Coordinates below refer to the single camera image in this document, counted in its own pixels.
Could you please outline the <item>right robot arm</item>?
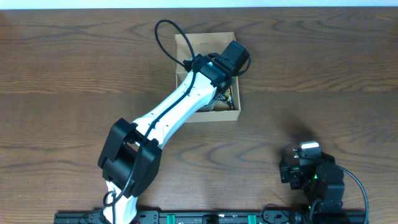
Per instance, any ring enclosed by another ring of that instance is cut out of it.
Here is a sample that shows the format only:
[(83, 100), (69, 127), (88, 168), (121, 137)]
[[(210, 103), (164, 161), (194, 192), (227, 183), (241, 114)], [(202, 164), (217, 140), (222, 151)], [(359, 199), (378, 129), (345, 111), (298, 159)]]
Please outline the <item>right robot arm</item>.
[(342, 209), (345, 184), (344, 173), (337, 168), (335, 158), (321, 151), (320, 147), (294, 149), (297, 163), (290, 163), (285, 156), (279, 163), (282, 183), (289, 183), (292, 190), (300, 190), (308, 203), (307, 208), (292, 211), (292, 223), (350, 223)]

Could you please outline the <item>black mounting rail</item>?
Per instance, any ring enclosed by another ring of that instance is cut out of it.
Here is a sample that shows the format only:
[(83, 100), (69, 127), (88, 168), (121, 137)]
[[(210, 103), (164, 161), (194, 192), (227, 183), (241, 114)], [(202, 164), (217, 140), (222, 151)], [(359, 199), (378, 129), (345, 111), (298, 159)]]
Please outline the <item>black mounting rail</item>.
[(266, 223), (364, 223), (364, 214), (346, 212), (328, 217), (326, 214), (308, 217), (308, 212), (294, 210), (264, 210), (261, 212), (159, 212), (138, 211), (133, 224), (266, 224)]

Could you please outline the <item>yellow correction tape dispenser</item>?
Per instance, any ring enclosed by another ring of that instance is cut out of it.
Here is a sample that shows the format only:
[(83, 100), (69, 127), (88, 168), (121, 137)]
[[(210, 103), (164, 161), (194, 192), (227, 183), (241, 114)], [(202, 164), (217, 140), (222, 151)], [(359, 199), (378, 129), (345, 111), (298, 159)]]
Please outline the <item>yellow correction tape dispenser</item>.
[(217, 98), (217, 100), (227, 105), (229, 109), (234, 109), (234, 101), (231, 88), (228, 88), (222, 95)]

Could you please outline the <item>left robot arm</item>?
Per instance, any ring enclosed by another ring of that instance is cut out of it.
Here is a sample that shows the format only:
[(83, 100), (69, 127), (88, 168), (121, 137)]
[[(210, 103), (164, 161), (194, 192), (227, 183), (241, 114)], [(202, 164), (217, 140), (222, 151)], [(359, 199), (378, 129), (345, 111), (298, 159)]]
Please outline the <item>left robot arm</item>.
[(245, 62), (226, 52), (198, 54), (184, 61), (186, 78), (163, 102), (133, 122), (121, 118), (112, 125), (98, 159), (108, 187), (103, 223), (133, 221), (137, 199), (158, 174), (167, 141), (194, 113), (231, 86)]

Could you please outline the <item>brown cardboard box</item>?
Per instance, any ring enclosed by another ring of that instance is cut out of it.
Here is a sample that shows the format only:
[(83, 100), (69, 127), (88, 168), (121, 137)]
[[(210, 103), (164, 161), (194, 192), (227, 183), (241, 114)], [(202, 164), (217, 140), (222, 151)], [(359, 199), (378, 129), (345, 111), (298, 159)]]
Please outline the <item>brown cardboard box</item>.
[[(196, 54), (207, 55), (209, 53), (222, 53), (228, 44), (235, 40), (234, 32), (215, 32), (187, 34), (187, 37)], [(183, 61), (191, 57), (188, 45), (182, 35), (174, 36), (173, 56), (178, 61)], [(188, 123), (201, 123), (213, 121), (236, 121), (241, 112), (241, 102), (239, 95), (239, 79), (234, 79), (230, 87), (233, 107), (230, 108), (226, 103), (216, 101), (211, 111), (198, 111), (187, 119)]]

